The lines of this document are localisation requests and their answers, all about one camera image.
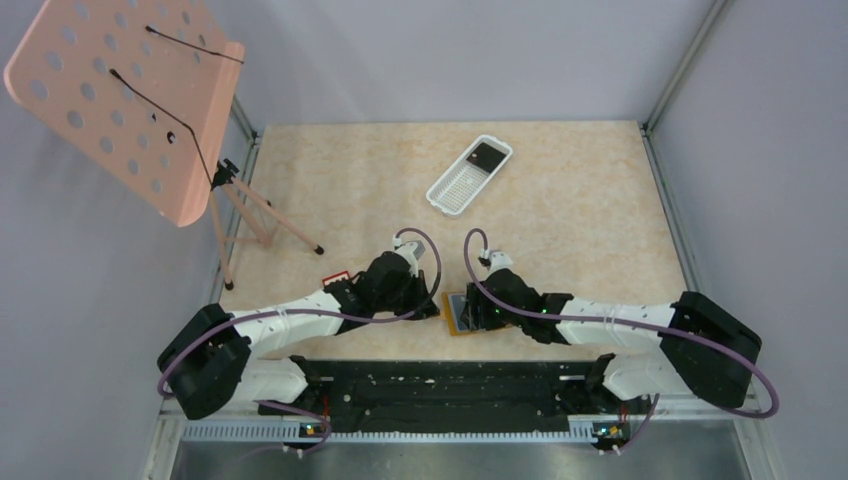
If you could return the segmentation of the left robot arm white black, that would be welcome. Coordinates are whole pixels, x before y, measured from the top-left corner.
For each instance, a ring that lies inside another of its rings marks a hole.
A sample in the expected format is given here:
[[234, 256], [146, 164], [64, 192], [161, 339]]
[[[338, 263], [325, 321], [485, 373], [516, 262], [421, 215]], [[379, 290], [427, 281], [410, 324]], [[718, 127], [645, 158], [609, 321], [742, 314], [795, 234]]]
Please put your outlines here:
[[304, 371], [293, 360], [273, 366], [266, 354], [368, 324], [436, 317], [434, 294], [415, 257], [384, 252], [352, 278], [298, 300], [236, 312], [205, 305], [158, 356], [157, 391], [189, 420], [236, 400], [292, 404], [309, 386]]

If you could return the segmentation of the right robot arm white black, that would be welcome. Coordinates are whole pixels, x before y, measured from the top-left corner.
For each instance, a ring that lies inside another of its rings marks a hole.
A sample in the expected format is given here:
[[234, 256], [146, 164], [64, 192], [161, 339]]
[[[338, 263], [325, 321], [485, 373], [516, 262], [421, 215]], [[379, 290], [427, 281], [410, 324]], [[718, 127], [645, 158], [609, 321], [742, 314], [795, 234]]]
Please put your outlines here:
[[693, 395], [740, 413], [762, 340], [706, 295], [620, 305], [539, 293], [508, 268], [466, 289], [461, 314], [479, 330], [516, 327], [541, 344], [602, 349], [587, 383], [619, 400]]

